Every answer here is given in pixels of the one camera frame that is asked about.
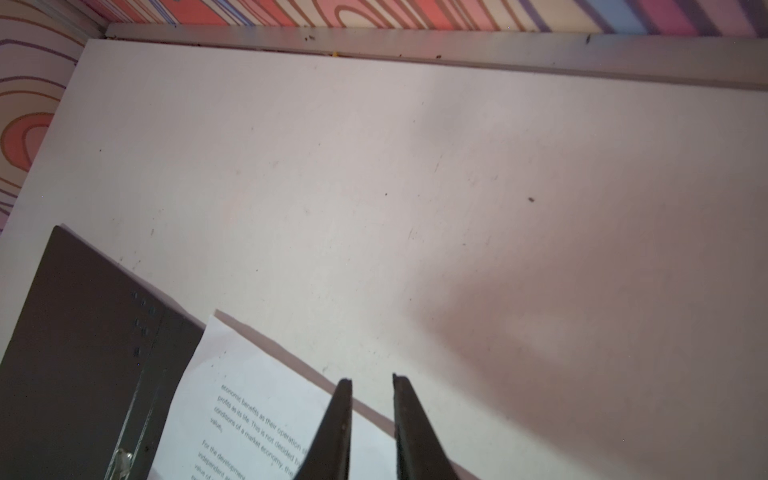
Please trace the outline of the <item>printed white paper sheet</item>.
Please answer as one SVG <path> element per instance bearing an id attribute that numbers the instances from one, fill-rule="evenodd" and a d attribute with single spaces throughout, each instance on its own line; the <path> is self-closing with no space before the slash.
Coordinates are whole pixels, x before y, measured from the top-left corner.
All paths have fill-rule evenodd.
<path id="1" fill-rule="evenodd" d="M 337 380 L 222 311 L 176 388 L 151 479 L 292 479 Z"/>

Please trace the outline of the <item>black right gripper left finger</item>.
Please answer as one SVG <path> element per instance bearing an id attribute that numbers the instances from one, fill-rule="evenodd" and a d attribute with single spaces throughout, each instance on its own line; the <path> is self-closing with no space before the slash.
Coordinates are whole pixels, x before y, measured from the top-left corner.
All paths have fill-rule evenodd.
<path id="1" fill-rule="evenodd" d="M 352 399 L 352 381 L 340 380 L 294 480 L 346 480 L 348 478 Z"/>

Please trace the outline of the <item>blue folder with black inside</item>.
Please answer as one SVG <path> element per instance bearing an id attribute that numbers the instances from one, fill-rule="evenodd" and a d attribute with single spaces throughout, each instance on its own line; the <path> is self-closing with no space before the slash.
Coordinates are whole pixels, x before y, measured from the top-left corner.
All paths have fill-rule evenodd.
<path id="1" fill-rule="evenodd" d="M 62 226 L 1 362 L 5 479 L 146 479 L 203 324 Z"/>

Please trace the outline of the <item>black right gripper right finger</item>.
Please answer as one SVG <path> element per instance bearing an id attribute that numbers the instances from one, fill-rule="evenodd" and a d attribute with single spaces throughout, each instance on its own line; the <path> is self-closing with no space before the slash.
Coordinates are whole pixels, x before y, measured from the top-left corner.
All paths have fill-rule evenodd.
<path id="1" fill-rule="evenodd" d="M 458 480 L 410 380 L 394 374 L 393 388 L 397 478 Z"/>

